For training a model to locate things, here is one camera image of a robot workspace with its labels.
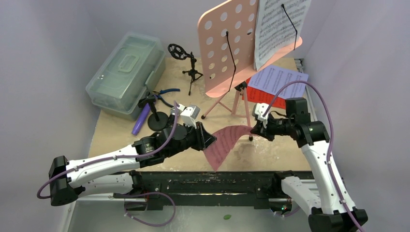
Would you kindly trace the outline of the pink sheet music page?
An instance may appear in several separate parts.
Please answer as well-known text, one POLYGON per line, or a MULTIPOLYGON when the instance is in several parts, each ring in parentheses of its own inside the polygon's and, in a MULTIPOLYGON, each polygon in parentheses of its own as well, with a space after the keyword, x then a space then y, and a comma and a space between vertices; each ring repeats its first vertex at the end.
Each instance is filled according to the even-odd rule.
POLYGON ((251 129, 250 126, 234 125, 224 127, 213 133, 216 141, 204 150, 204 155, 214 171, 219 169, 242 136, 251 135, 251 129))

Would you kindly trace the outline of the red sheet music page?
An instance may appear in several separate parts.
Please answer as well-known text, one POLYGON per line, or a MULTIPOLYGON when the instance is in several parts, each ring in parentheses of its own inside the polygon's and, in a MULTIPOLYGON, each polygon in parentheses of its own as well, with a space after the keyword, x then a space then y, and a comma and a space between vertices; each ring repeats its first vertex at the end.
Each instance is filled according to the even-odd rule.
MULTIPOLYGON (((264 91, 255 89, 253 87, 247 87, 247 100, 253 103, 266 103, 269 104, 274 98, 274 95, 266 93, 264 91)), ((273 103, 273 107, 285 109, 285 100, 277 98, 273 103)))

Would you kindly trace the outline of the lavender sheet music page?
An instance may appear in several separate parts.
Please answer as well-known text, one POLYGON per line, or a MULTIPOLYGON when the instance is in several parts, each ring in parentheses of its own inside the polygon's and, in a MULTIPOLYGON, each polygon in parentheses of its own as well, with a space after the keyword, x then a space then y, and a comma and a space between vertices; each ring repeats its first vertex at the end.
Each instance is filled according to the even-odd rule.
MULTIPOLYGON (((301 80, 307 81, 309 75, 293 70, 288 70, 275 65, 269 65, 263 70, 253 75, 248 83, 249 87, 264 91, 269 94, 277 94, 277 92, 287 83, 301 80)), ((296 83, 285 88, 279 97, 282 99, 302 97, 305 92, 305 84, 296 83)))

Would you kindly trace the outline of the black round-base mic stand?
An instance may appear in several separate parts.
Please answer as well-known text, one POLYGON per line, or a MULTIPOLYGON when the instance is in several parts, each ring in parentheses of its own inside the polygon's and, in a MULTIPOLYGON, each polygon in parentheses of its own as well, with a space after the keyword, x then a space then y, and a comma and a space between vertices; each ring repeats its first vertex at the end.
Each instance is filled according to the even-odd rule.
POLYGON ((148 106, 151 115, 147 119, 148 127, 152 131, 161 131, 166 127, 168 116, 164 112, 159 112, 156 109, 155 103, 157 96, 152 93, 147 93, 146 96, 138 102, 138 107, 144 108, 148 106))

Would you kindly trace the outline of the purple toy microphone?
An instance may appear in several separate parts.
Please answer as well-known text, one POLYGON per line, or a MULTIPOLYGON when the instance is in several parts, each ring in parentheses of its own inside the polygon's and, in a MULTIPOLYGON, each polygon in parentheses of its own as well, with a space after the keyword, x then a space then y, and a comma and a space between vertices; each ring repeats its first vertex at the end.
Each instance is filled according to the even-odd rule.
POLYGON ((140 115, 139 115, 138 118, 137 118, 137 121, 136 121, 136 123, 135 123, 135 125, 134 125, 134 127, 133 127, 133 129, 132 129, 132 135, 136 136, 136 135, 140 132, 140 130, 141 130, 143 124, 145 123, 145 121, 146 121, 146 119, 147 119, 147 117, 148 117, 149 112, 150 112, 150 106, 149 106, 149 104, 147 103, 147 104, 144 106, 144 108, 142 109, 140 115))

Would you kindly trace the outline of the pink music stand tripod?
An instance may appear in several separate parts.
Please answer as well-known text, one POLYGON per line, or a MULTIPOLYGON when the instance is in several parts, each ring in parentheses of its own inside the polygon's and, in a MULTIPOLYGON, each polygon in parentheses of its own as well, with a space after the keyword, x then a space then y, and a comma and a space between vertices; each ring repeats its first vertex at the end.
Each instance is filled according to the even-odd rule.
POLYGON ((197 32, 205 93, 215 102, 202 115, 220 105, 231 115, 244 100, 247 123, 250 124, 249 102, 245 81, 256 74, 253 67, 257 0, 227 0, 199 18, 197 32))

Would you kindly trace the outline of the white sheet music page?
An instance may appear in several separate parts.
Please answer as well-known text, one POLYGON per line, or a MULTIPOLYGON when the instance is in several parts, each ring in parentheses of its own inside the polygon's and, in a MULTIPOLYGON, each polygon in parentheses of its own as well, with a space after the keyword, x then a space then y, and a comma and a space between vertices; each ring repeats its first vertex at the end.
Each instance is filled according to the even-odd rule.
POLYGON ((260 0, 254 38, 254 68, 261 69, 280 49, 296 48, 310 0, 260 0))

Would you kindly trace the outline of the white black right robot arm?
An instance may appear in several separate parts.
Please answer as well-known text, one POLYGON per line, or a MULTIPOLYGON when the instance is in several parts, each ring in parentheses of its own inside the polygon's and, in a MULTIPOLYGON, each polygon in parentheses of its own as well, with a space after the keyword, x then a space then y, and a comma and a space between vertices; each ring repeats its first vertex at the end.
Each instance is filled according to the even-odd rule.
POLYGON ((251 133, 269 141, 275 136, 290 136, 296 141, 307 159, 318 194, 311 191, 291 171, 277 172, 271 184, 272 192, 279 197, 289 196, 308 217, 313 232, 357 232, 367 222, 364 209, 358 209, 347 192, 342 178, 328 150, 330 137, 325 125, 311 121, 305 98, 285 101, 286 114, 274 118, 268 104, 258 103, 252 110, 256 125, 251 133))

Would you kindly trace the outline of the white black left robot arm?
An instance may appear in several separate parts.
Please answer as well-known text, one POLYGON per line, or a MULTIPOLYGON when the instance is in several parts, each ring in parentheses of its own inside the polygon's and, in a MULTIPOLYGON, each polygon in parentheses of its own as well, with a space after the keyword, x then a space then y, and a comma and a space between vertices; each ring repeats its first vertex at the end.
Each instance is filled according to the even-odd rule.
POLYGON ((144 193, 144 184, 136 169, 164 162, 187 149, 204 151, 217 140, 201 122, 194 127, 177 124, 141 138, 117 151, 82 160, 65 156, 53 159, 48 177, 50 203, 61 206, 80 197, 100 194, 129 194, 133 198, 144 193))

